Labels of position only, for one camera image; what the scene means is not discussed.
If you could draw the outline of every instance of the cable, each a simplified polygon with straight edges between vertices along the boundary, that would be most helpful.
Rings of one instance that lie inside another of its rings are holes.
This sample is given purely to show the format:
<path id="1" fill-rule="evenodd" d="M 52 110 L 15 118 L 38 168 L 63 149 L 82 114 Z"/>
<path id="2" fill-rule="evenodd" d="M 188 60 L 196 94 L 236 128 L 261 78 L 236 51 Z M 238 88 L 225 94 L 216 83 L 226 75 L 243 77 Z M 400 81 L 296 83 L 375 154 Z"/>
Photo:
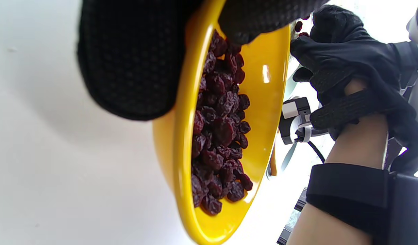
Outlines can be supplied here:
<path id="1" fill-rule="evenodd" d="M 316 152 L 316 155 L 318 155 L 319 159 L 321 159 L 322 163 L 325 162 L 324 155 L 318 150 L 318 148 L 313 144 L 311 141 L 308 142 L 308 145 L 312 147 L 312 149 Z"/>

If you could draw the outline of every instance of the dried fruit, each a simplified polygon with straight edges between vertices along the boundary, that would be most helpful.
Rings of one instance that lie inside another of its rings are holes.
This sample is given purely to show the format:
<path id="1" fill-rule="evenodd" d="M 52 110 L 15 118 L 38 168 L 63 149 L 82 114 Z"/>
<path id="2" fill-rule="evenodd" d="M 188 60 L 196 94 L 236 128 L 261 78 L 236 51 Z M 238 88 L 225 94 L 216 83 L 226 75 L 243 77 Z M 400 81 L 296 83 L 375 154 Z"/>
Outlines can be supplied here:
<path id="1" fill-rule="evenodd" d="M 214 32 L 207 53 L 197 99 L 192 136 L 192 195 L 195 207 L 216 215 L 222 203 L 242 199 L 253 182 L 244 173 L 239 159 L 248 146 L 244 135 L 251 130 L 244 110 L 250 101 L 238 95 L 245 79 L 240 45 Z"/>
<path id="2" fill-rule="evenodd" d="M 301 21 L 298 21 L 298 22 L 295 24 L 295 31 L 296 31 L 296 32 L 300 32 L 300 31 L 301 31 L 301 29 L 302 29 L 302 22 L 301 22 Z"/>
<path id="3" fill-rule="evenodd" d="M 200 134 L 204 127 L 204 118 L 200 111 L 195 112 L 194 117 L 194 134 Z"/>
<path id="4" fill-rule="evenodd" d="M 213 71 L 215 68 L 216 57 L 212 51 L 209 51 L 206 56 L 206 61 L 204 62 L 203 73 L 207 74 Z"/>
<path id="5" fill-rule="evenodd" d="M 228 146 L 236 136 L 235 122 L 228 117 L 218 118 L 214 121 L 215 138 L 224 146 Z"/>
<path id="6" fill-rule="evenodd" d="M 203 163 L 210 166 L 213 170 L 219 170 L 224 163 L 224 157 L 217 154 L 215 151 L 205 149 L 201 152 L 201 157 Z"/>
<path id="7" fill-rule="evenodd" d="M 229 190 L 229 193 L 227 194 L 227 198 L 232 202 L 236 202 L 244 198 L 244 196 L 244 187 L 239 182 L 233 182 L 232 188 Z"/>
<path id="8" fill-rule="evenodd" d="M 246 110 L 250 106 L 250 99 L 247 95 L 238 95 L 239 96 L 239 108 L 241 110 Z"/>
<path id="9" fill-rule="evenodd" d="M 242 133 L 248 133 L 251 130 L 251 127 L 247 121 L 242 121 L 240 122 L 238 129 Z"/>
<path id="10" fill-rule="evenodd" d="M 216 215 L 221 212 L 222 203 L 212 195 L 207 195 L 203 198 L 201 206 L 211 215 Z"/>
<path id="11" fill-rule="evenodd" d="M 197 176 L 192 174 L 191 183 L 192 183 L 192 196 L 194 199 L 194 207 L 198 207 L 200 206 L 201 201 L 203 200 L 203 197 L 205 195 L 201 187 L 201 182 Z"/>
<path id="12" fill-rule="evenodd" d="M 204 135 L 200 134 L 192 137 L 192 158 L 196 158 L 200 155 L 200 152 L 203 150 L 205 144 L 206 137 Z"/>

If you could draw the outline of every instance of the skin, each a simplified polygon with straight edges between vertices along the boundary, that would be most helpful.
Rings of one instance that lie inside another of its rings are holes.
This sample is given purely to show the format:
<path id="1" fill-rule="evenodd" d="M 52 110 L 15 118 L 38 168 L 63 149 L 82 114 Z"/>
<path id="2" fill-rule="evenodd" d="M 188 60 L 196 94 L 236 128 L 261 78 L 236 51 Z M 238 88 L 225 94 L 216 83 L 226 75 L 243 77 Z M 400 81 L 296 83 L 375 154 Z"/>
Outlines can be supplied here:
<path id="1" fill-rule="evenodd" d="M 349 95 L 366 89 L 360 80 L 352 80 L 345 88 Z M 359 119 L 347 125 L 339 135 L 325 164 L 346 163 L 382 169 L 387 148 L 388 125 L 384 115 Z M 306 204 L 287 245 L 371 245 L 372 238 L 327 213 Z"/>

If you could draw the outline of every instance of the yellow bowl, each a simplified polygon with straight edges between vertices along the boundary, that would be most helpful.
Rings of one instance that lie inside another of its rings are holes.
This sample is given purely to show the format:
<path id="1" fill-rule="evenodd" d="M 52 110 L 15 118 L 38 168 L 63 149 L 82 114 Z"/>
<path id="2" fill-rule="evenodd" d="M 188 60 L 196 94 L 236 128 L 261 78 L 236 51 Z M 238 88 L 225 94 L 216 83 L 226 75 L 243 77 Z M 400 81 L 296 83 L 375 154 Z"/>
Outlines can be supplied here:
<path id="1" fill-rule="evenodd" d="M 254 187 L 245 198 L 209 216 L 194 208 L 190 182 L 192 127 L 203 64 L 225 0 L 206 0 L 187 28 L 187 49 L 181 71 L 176 105 L 167 115 L 153 121 L 153 136 L 161 169 L 172 188 L 184 228 L 198 244 L 221 244 L 239 227 L 258 191 L 271 156 L 282 110 L 290 44 L 289 27 L 262 34 L 243 46 L 245 81 L 240 93 L 251 105 L 245 121 L 251 126 L 249 146 L 241 159 Z"/>

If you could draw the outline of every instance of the hand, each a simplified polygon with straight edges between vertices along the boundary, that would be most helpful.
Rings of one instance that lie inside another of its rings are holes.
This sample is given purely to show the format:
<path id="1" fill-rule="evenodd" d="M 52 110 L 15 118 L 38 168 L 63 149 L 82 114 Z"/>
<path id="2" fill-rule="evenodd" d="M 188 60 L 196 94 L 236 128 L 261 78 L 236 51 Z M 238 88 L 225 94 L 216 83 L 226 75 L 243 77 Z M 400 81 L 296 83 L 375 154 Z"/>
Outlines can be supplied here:
<path id="1" fill-rule="evenodd" d="M 291 43 L 291 54 L 304 68 L 294 74 L 297 82 L 310 82 L 323 105 L 310 120 L 317 129 L 340 132 L 358 118 L 385 114 L 389 134 L 408 148 L 391 170 L 414 174 L 418 170 L 418 123 L 416 112 L 400 96 L 397 54 L 389 45 L 369 36 L 361 20 L 337 6 L 324 6 L 313 16 L 310 37 Z M 345 96 L 352 79 L 366 81 L 367 90 Z"/>

